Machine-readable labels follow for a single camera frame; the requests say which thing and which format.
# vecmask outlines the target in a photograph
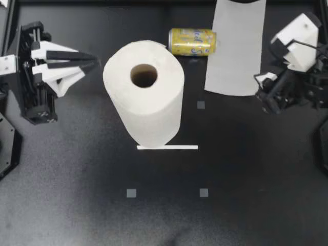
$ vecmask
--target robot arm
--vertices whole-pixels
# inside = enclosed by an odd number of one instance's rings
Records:
[[[57,121],[55,99],[99,65],[98,58],[51,42],[41,22],[18,29],[0,57],[0,98],[12,90],[21,115],[37,125]]]
[[[254,76],[265,112],[278,114],[305,101],[328,107],[328,56],[327,46],[318,47],[320,26],[313,14],[301,14],[272,39],[270,51],[282,66]]]

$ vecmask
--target gray square marker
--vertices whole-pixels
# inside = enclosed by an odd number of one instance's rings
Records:
[[[208,197],[209,189],[199,189],[199,197]]]
[[[205,101],[197,101],[197,109],[205,109]]]
[[[137,189],[127,189],[127,198],[136,198]]]

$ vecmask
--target black table surface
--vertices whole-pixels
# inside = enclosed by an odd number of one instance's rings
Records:
[[[309,10],[267,6],[263,45]],[[172,27],[210,28],[213,14],[211,4],[31,5],[21,7],[19,23],[40,20],[53,42],[104,65],[129,42],[167,44]],[[4,15],[0,9],[1,23]],[[199,151],[138,151],[102,68],[56,101],[55,124],[30,125],[10,94],[6,116],[24,143],[19,166],[0,182],[2,246],[328,245],[328,178],[314,165],[311,143],[327,111],[266,115],[254,97],[205,92],[206,58],[178,59],[185,92],[170,143]],[[263,68],[271,59],[264,48]],[[127,199],[126,189],[137,197]]]

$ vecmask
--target white paper strip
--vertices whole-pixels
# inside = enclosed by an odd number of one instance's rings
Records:
[[[137,145],[138,150],[198,150],[198,145],[164,145],[158,148],[146,148]]]
[[[205,90],[233,96],[256,93],[253,75],[260,72],[265,4],[217,0],[217,49],[208,59]]]

